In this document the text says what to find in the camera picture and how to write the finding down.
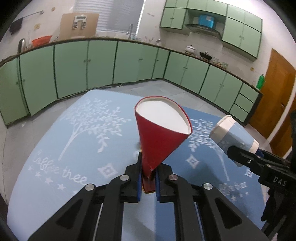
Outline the green thermos bottle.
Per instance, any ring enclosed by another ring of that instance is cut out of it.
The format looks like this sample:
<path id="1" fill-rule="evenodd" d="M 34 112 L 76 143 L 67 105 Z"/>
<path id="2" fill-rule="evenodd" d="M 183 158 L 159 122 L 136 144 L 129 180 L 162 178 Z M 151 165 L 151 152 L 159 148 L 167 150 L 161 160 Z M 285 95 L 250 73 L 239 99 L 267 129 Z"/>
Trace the green thermos bottle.
<path id="1" fill-rule="evenodd" d="M 262 74 L 262 75 L 260 75 L 260 77 L 258 79 L 258 82 L 256 84 L 256 88 L 261 90 L 264 85 L 264 82 L 265 82 L 265 76 L 264 76 L 264 74 Z"/>

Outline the black wok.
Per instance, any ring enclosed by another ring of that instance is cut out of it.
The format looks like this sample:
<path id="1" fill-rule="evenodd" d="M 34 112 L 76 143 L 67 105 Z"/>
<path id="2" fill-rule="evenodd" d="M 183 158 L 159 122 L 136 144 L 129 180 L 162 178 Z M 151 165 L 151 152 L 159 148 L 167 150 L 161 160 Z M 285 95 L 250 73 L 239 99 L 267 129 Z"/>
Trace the black wok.
<path id="1" fill-rule="evenodd" d="M 206 59 L 207 61 L 210 61 L 212 59 L 212 56 L 208 54 L 208 52 L 200 52 L 200 58 Z"/>

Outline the green kitchen cabinets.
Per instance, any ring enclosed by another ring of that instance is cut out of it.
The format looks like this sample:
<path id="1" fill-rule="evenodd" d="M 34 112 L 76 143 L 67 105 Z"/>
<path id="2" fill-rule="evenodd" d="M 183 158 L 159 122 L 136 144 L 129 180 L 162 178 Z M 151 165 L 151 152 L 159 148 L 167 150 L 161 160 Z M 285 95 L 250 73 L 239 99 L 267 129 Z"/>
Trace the green kitchen cabinets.
<path id="1" fill-rule="evenodd" d="M 166 1 L 159 26 L 185 35 L 215 37 L 251 61 L 259 54 L 262 19 L 220 1 Z"/>
<path id="2" fill-rule="evenodd" d="M 51 43 L 1 63 L 6 125 L 87 90 L 163 79 L 247 124 L 262 94 L 221 67 L 184 53 L 117 40 Z"/>

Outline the red paper cup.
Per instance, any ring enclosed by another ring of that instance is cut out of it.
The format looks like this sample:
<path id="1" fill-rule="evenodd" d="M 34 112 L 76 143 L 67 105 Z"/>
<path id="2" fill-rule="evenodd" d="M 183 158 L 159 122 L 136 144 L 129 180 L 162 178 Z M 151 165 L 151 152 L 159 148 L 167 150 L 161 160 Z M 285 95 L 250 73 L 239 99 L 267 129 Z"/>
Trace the red paper cup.
<path id="1" fill-rule="evenodd" d="M 155 169 L 193 132 L 184 109 L 164 96 L 144 97 L 134 107 L 142 153 L 142 187 L 156 190 Z"/>

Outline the range hood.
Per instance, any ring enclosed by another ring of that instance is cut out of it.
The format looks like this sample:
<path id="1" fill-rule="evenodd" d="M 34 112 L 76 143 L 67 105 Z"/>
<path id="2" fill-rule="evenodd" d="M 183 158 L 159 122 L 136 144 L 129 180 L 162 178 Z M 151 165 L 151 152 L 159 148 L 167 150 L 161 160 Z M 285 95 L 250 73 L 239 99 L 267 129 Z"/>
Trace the range hood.
<path id="1" fill-rule="evenodd" d="M 203 26 L 203 25 L 198 25 L 198 24 L 186 24 L 186 27 L 193 33 L 210 35 L 219 40 L 222 39 L 221 34 L 213 28 Z"/>

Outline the white cooking pot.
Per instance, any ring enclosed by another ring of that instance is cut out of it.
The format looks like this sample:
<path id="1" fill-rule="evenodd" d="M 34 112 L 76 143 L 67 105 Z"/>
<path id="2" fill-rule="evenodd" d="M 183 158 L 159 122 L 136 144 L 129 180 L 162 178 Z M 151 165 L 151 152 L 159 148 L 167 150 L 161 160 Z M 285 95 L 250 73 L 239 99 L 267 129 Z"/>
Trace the white cooking pot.
<path id="1" fill-rule="evenodd" d="M 185 53 L 190 55 L 195 55 L 196 49 L 192 45 L 187 45 L 185 47 Z"/>

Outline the brown cardboard box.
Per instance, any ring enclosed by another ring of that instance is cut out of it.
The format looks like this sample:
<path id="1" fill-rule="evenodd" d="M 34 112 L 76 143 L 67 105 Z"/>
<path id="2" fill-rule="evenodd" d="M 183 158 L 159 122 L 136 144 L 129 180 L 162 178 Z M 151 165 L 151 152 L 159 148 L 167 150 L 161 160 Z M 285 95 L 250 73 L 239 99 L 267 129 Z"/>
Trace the brown cardboard box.
<path id="1" fill-rule="evenodd" d="M 89 38 L 96 34 L 99 14 L 70 13 L 63 14 L 60 22 L 58 40 Z"/>

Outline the chrome sink faucet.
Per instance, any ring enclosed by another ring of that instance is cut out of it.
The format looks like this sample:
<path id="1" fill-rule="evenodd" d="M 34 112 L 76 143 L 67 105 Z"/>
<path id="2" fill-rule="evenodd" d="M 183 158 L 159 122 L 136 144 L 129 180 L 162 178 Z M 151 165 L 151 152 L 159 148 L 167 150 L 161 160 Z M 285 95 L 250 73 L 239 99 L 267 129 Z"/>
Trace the chrome sink faucet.
<path id="1" fill-rule="evenodd" d="M 133 37 L 133 24 L 129 25 L 128 30 L 126 32 L 126 35 L 127 35 L 128 40 L 132 39 L 132 37 Z"/>

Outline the green upper kitchen cabinets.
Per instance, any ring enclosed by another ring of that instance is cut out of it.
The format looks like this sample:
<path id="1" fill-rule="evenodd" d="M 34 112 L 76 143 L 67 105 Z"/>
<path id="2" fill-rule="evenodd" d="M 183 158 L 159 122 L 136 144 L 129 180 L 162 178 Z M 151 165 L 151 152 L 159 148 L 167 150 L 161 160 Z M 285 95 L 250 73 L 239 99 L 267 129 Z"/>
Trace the green upper kitchen cabinets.
<path id="1" fill-rule="evenodd" d="M 215 37 L 251 61 L 259 54 L 262 19 L 220 1 L 166 1 L 159 26 L 185 35 Z"/>

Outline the blue patterned tablecloth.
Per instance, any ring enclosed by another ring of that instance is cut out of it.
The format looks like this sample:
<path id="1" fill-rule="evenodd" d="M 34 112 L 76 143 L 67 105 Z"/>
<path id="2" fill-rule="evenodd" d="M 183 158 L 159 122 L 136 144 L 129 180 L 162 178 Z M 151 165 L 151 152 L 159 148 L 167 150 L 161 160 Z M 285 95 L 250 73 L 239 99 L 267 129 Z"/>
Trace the blue patterned tablecloth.
<path id="1" fill-rule="evenodd" d="M 137 161 L 138 96 L 91 90 L 67 108 L 27 158 L 13 188 L 8 226 L 27 240 L 86 184 L 101 186 Z M 258 177 L 209 138 L 219 116 L 185 108 L 193 133 L 167 159 L 189 183 L 209 182 L 258 228 L 265 207 Z"/>

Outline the blue box above hood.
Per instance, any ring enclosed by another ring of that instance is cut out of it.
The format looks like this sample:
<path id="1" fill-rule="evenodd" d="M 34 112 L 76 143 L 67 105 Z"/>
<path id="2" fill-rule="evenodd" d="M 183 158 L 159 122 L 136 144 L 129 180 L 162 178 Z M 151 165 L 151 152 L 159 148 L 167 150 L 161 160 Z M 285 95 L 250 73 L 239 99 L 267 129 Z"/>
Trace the blue box above hood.
<path id="1" fill-rule="evenodd" d="M 200 15 L 198 17 L 198 25 L 212 29 L 215 26 L 215 17 L 211 15 Z"/>

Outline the metal towel rail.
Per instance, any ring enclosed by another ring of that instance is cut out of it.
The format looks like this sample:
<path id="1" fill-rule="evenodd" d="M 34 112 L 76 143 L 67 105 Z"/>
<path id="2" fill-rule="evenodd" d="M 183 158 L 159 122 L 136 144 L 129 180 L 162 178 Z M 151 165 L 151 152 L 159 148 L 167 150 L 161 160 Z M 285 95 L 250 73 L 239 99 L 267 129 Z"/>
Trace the metal towel rail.
<path id="1" fill-rule="evenodd" d="M 23 16 L 23 18 L 25 19 L 25 18 L 28 18 L 33 15 L 42 15 L 43 13 L 44 13 L 44 10 L 41 10 L 41 11 L 37 11 L 37 12 L 29 14 L 29 15 Z"/>

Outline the green lower kitchen cabinets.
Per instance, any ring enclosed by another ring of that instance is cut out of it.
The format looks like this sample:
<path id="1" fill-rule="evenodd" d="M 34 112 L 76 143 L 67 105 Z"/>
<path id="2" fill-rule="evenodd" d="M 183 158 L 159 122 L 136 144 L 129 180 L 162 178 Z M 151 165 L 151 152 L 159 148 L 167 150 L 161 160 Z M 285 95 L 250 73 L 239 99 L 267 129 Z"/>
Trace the green lower kitchen cabinets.
<path id="1" fill-rule="evenodd" d="M 247 124 L 262 94 L 221 67 L 184 53 L 117 40 L 51 43 L 1 63 L 6 125 L 87 90 L 163 79 Z"/>

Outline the dark cloth on rail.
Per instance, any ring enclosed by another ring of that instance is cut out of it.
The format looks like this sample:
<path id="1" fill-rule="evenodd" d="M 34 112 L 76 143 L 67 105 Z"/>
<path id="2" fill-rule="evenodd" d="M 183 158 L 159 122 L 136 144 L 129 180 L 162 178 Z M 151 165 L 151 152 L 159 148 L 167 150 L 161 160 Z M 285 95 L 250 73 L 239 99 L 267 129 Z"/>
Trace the dark cloth on rail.
<path id="1" fill-rule="evenodd" d="M 12 24 L 9 28 L 11 35 L 15 34 L 16 32 L 18 32 L 21 29 L 22 23 L 23 23 L 23 18 L 19 18 L 16 21 L 12 22 Z"/>

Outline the blue white paper cup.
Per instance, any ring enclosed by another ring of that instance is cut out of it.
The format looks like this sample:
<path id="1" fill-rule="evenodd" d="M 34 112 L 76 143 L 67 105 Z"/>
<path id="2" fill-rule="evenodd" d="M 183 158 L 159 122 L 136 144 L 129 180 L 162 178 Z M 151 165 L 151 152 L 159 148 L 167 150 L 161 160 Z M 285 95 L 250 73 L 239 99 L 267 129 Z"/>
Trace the blue white paper cup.
<path id="1" fill-rule="evenodd" d="M 254 139 L 231 115 L 224 116 L 211 130 L 209 137 L 227 154 L 231 146 L 239 147 L 253 154 L 259 148 L 259 143 Z"/>

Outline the orange plastic basin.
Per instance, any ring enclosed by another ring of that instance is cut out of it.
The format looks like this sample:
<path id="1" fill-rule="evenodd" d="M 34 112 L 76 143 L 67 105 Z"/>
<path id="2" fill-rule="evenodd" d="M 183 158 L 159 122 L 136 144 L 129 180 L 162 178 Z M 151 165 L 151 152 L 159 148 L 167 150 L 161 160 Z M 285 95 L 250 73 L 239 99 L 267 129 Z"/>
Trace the orange plastic basin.
<path id="1" fill-rule="evenodd" d="M 39 47 L 45 44 L 48 44 L 51 40 L 52 35 L 48 35 L 48 36 L 43 36 L 43 37 L 39 37 L 37 39 L 32 40 L 32 46 L 35 47 Z"/>

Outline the brown wooden door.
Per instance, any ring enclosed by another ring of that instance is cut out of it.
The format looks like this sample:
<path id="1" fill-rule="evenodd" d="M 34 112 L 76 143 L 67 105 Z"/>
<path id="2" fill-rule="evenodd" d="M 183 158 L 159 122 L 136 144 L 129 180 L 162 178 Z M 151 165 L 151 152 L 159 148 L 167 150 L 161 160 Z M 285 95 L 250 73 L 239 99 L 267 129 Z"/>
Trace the brown wooden door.
<path id="1" fill-rule="evenodd" d="M 278 124 L 290 99 L 295 82 L 295 68 L 280 53 L 271 50 L 262 98 L 249 124 L 268 138 Z"/>
<path id="2" fill-rule="evenodd" d="M 289 112 L 285 120 L 283 121 L 283 124 L 281 125 L 280 129 L 278 130 L 278 132 L 270 142 L 272 153 L 280 157 L 283 157 L 292 146 L 292 126 L 291 126 L 290 114 L 296 108 L 295 99 L 296 97 L 294 97 L 292 105 L 289 109 Z"/>

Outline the steel electric kettle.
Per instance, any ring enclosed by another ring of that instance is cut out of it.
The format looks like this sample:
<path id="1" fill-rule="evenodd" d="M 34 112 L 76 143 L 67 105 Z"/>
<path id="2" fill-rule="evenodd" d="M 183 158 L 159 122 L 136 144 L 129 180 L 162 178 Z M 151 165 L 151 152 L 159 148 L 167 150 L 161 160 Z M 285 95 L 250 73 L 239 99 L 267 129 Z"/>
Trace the steel electric kettle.
<path id="1" fill-rule="evenodd" d="M 26 49 L 26 40 L 25 39 L 20 39 L 18 43 L 18 53 L 22 53 Z"/>

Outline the window with white blinds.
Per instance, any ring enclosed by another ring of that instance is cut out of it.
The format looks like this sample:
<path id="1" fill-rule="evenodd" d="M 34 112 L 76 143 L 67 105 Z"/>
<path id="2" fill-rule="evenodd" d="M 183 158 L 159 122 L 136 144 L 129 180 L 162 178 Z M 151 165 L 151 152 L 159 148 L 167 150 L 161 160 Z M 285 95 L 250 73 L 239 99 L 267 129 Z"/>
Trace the window with white blinds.
<path id="1" fill-rule="evenodd" d="M 73 11 L 99 14 L 97 31 L 136 34 L 143 7 L 140 0 L 78 0 Z"/>

